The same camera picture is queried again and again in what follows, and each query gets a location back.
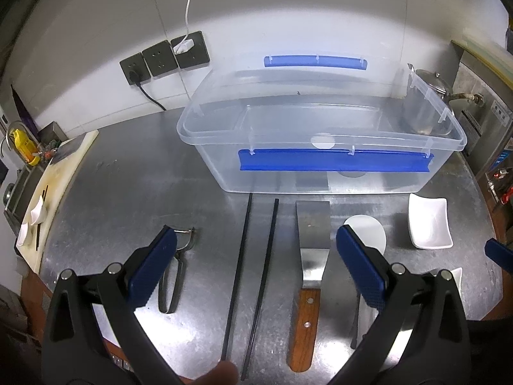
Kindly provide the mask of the white ladle spoon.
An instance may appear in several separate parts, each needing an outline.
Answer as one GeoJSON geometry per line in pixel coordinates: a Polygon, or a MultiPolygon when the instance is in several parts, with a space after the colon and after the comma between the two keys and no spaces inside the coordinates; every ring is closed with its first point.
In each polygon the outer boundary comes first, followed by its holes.
{"type": "MultiPolygon", "coordinates": [[[[455,269],[452,269],[450,272],[455,280],[455,283],[458,288],[458,292],[461,293],[462,292],[463,269],[455,268],[455,269]]],[[[356,338],[353,340],[352,345],[351,345],[351,347],[353,349],[356,349],[359,346],[359,344],[363,340],[364,336],[369,331],[370,326],[375,321],[377,315],[378,315],[378,311],[376,309],[373,309],[372,307],[370,307],[364,300],[364,297],[362,297],[360,295],[358,312],[357,312],[356,338]]]]}

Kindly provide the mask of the steel kettle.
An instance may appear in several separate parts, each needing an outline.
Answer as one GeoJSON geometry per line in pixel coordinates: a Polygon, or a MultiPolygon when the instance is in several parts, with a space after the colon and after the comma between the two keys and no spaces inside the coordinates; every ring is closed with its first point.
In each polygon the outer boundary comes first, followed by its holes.
{"type": "Polygon", "coordinates": [[[455,127],[455,113],[450,102],[466,100],[481,106],[484,96],[479,93],[455,93],[437,72],[416,69],[408,64],[409,77],[403,115],[406,124],[425,136],[448,136],[455,127]]]}

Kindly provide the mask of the clear plastic storage box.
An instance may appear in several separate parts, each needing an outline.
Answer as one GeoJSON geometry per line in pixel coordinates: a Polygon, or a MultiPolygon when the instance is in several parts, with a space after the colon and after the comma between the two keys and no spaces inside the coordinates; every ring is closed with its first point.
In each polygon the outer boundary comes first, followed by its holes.
{"type": "Polygon", "coordinates": [[[409,69],[386,58],[243,53],[213,64],[177,124],[233,193],[409,194],[464,149],[415,133],[409,69]]]}

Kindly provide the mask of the wooden handled metal spatula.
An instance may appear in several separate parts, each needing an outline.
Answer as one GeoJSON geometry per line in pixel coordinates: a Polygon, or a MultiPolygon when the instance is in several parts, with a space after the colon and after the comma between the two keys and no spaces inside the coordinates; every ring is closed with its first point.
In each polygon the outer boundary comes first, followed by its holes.
{"type": "Polygon", "coordinates": [[[327,201],[298,201],[296,211],[302,288],[288,365],[292,371],[303,373],[309,370],[315,349],[322,281],[331,250],[331,205],[327,201]]]}

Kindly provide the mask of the yellow bottle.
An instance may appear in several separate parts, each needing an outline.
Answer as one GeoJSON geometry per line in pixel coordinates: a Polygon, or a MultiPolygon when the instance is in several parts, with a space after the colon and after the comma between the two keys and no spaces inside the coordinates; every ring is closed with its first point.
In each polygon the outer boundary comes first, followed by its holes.
{"type": "Polygon", "coordinates": [[[24,130],[11,130],[10,138],[14,142],[17,152],[29,166],[34,167],[40,163],[38,147],[24,130]]]}

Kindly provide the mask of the square white dish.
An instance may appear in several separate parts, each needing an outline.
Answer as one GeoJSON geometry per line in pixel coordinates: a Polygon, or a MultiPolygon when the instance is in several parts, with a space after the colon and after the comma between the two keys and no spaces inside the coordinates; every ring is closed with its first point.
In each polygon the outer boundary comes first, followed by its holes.
{"type": "Polygon", "coordinates": [[[417,249],[449,249],[453,246],[445,198],[409,195],[408,226],[412,244],[417,249]]]}

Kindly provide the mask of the black wall socket panel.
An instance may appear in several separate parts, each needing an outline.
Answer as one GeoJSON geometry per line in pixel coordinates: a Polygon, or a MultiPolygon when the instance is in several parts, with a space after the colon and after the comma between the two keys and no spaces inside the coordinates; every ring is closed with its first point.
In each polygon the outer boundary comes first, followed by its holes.
{"type": "Polygon", "coordinates": [[[183,37],[170,41],[163,40],[142,52],[122,59],[119,64],[129,85],[147,82],[152,78],[162,77],[178,70],[189,70],[207,65],[210,54],[205,43],[203,32],[192,32],[188,39],[193,46],[185,53],[176,54],[173,50],[183,37]]]}

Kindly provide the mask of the small white dish on board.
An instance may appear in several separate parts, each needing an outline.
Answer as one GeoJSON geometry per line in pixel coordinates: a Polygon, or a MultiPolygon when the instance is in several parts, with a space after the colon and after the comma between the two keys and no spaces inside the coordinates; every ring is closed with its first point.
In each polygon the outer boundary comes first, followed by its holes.
{"type": "Polygon", "coordinates": [[[38,202],[30,211],[30,223],[32,226],[43,223],[47,216],[47,210],[42,196],[38,197],[38,202]]]}

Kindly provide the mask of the black handled peeler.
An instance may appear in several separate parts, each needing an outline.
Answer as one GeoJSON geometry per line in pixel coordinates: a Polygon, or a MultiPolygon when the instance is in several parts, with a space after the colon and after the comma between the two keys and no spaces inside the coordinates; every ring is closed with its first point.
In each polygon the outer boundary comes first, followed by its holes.
{"type": "Polygon", "coordinates": [[[160,278],[157,289],[158,309],[162,314],[173,314],[177,311],[180,300],[183,281],[186,272],[186,252],[193,248],[197,230],[192,227],[188,229],[176,229],[177,235],[187,235],[188,240],[183,245],[177,246],[177,251],[172,257],[170,264],[160,278]]]}

